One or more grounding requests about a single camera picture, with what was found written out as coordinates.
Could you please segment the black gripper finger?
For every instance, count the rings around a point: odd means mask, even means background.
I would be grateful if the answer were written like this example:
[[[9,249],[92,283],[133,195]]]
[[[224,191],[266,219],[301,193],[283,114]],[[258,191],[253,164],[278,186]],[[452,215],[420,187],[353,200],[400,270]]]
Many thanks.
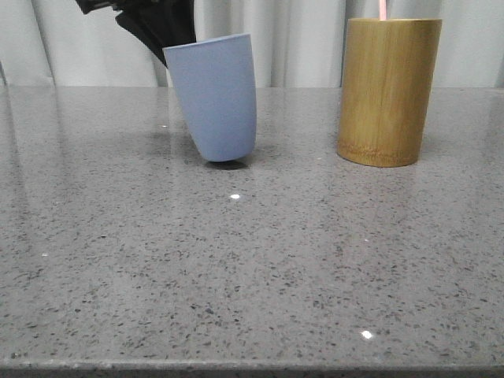
[[[194,1],[121,1],[117,23],[167,66],[163,49],[196,42]]]

